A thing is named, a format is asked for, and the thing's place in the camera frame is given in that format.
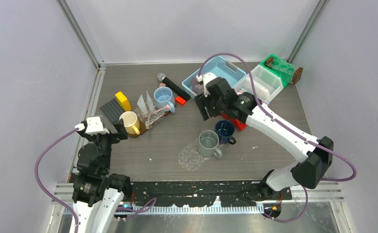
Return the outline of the mauve mug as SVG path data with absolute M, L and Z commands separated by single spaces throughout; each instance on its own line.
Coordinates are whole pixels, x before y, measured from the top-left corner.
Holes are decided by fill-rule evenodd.
M 198 82 L 197 78 L 194 77 L 191 81 L 191 90 L 195 96 L 202 94 L 204 92 L 203 82 Z

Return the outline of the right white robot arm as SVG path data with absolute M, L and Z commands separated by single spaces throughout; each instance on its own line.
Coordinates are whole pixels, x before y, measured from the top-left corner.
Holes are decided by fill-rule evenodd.
M 273 199 L 287 187 L 301 185 L 315 189 L 332 163 L 332 154 L 319 148 L 333 149 L 328 137 L 318 139 L 275 114 L 254 95 L 240 95 L 226 79 L 207 73 L 202 78 L 204 91 L 194 100 L 204 120 L 221 114 L 257 129 L 286 149 L 296 160 L 290 166 L 270 170 L 257 186 L 260 199 Z

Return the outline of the light blue mug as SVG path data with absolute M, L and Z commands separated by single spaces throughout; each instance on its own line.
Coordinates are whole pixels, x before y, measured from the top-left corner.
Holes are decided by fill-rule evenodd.
M 154 91 L 154 100 L 158 110 L 175 113 L 175 99 L 173 96 L 173 91 L 170 88 L 166 86 L 157 88 Z

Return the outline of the teal cap toothpaste tube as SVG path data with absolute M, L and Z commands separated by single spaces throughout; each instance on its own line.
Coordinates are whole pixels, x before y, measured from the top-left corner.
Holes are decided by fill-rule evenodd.
M 147 107 L 148 107 L 148 112 L 152 113 L 154 111 L 155 105 L 154 105 L 152 98 L 149 95 L 148 91 L 146 91 L 146 103 L 147 103 Z

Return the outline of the dark blue mug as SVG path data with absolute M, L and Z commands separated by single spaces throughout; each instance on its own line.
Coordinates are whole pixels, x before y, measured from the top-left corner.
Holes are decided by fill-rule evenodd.
M 235 127 L 229 120 L 220 120 L 215 125 L 215 132 L 219 137 L 220 144 L 236 144 L 234 138 Z

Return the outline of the pink cap toothpaste tube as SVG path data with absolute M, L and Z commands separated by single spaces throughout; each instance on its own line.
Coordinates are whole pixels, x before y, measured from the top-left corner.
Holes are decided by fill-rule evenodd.
M 147 108 L 147 106 L 146 106 L 146 104 L 145 104 L 145 101 L 144 101 L 142 95 L 140 95 L 140 97 L 139 97 L 139 99 L 138 99 L 138 101 L 137 101 L 137 105 L 138 105 L 138 108 L 139 108 L 139 110 L 140 110 L 140 112 L 141 112 L 141 115 L 142 115 L 143 117 L 147 117 L 147 114 L 148 114 L 148 108 Z

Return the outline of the clear acrylic toothbrush holder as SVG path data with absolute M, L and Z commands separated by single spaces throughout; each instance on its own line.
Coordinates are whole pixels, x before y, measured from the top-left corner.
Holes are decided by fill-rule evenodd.
M 138 116 L 138 119 L 141 121 L 141 123 L 143 124 L 143 128 L 146 129 L 145 127 L 145 121 L 146 121 L 146 117 L 143 117 L 141 115 L 141 112 L 139 110 L 139 108 L 135 109 L 135 113 L 137 114 Z M 156 115 L 152 115 L 152 119 L 151 119 L 151 124 L 150 124 L 150 128 L 154 127 L 158 122 L 160 122 L 163 118 L 165 117 L 165 112 L 160 112 Z

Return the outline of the yellow mug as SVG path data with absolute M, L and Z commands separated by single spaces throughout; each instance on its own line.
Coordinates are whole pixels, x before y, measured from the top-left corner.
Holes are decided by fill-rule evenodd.
M 121 114 L 120 119 L 123 119 L 124 126 L 128 134 L 140 135 L 140 122 L 135 112 L 124 112 Z

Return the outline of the grey toothbrush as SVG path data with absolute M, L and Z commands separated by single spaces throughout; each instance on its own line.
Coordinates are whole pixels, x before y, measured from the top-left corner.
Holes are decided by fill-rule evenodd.
M 151 119 L 152 119 L 152 113 L 148 112 L 146 121 L 145 121 L 146 129 L 150 129 Z

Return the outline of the grey mug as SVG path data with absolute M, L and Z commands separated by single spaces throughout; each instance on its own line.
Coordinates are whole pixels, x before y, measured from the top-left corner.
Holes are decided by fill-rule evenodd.
M 219 137 L 213 130 L 205 130 L 200 133 L 197 141 L 197 152 L 205 157 L 221 159 L 222 151 L 218 148 Z

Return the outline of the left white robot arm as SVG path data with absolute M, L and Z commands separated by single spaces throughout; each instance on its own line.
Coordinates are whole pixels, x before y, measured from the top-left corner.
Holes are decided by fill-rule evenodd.
M 77 155 L 79 173 L 73 181 L 71 233 L 106 233 L 120 202 L 131 197 L 130 177 L 109 173 L 112 145 L 128 138 L 122 119 L 113 126 L 115 133 L 104 127 L 99 116 L 75 126 L 89 143 Z

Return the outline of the pink toothbrush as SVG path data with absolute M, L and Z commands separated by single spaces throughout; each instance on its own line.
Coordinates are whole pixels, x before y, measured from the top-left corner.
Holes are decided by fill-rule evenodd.
M 165 106 L 161 107 L 160 109 L 155 110 L 152 112 L 152 115 L 156 115 L 160 112 L 167 112 L 171 109 L 172 107 L 169 104 L 166 104 Z

